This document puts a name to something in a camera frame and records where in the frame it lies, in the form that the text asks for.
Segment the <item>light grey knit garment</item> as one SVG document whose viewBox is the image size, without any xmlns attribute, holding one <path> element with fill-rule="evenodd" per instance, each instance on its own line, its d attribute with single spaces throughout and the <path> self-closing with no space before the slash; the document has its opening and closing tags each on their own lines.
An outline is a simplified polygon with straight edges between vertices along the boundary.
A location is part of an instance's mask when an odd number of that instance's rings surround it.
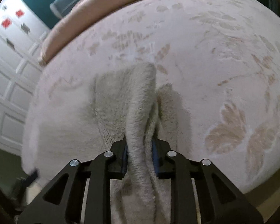
<svg viewBox="0 0 280 224">
<path fill-rule="evenodd" d="M 169 223 L 170 180 L 158 180 L 154 136 L 177 148 L 178 116 L 171 84 L 156 86 L 156 67 L 140 63 L 94 78 L 94 116 L 105 146 L 127 142 L 128 168 L 111 181 L 113 223 Z"/>
</svg>

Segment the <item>cream fluffy rug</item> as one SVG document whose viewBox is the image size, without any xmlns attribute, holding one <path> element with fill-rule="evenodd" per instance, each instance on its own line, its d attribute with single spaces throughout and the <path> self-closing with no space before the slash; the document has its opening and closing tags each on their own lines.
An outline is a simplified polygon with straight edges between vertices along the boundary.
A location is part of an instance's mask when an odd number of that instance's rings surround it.
<svg viewBox="0 0 280 224">
<path fill-rule="evenodd" d="M 270 217 L 276 212 L 280 206 L 280 187 L 271 194 L 268 199 L 264 200 L 263 203 L 259 204 L 256 208 L 263 216 L 264 222 L 266 223 Z"/>
</svg>

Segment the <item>floral pink bed cover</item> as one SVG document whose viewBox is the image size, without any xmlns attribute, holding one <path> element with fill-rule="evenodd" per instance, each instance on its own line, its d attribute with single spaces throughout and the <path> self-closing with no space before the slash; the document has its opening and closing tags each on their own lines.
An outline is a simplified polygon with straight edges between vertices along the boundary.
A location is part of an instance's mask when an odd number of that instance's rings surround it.
<svg viewBox="0 0 280 224">
<path fill-rule="evenodd" d="M 122 137 L 127 88 L 158 99 L 160 138 L 209 158 L 247 193 L 280 169 L 280 18 L 256 0 L 141 0 L 114 11 L 44 68 L 30 103 L 25 172 L 81 160 Z"/>
</svg>

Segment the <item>white panelled wardrobe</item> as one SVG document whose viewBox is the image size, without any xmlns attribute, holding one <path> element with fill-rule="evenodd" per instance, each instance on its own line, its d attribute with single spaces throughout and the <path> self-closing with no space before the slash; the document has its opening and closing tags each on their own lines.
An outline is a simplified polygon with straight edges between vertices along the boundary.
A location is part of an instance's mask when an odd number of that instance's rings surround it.
<svg viewBox="0 0 280 224">
<path fill-rule="evenodd" d="M 21 154 L 25 118 L 42 68 L 50 29 L 23 0 L 0 3 L 0 149 Z"/>
</svg>

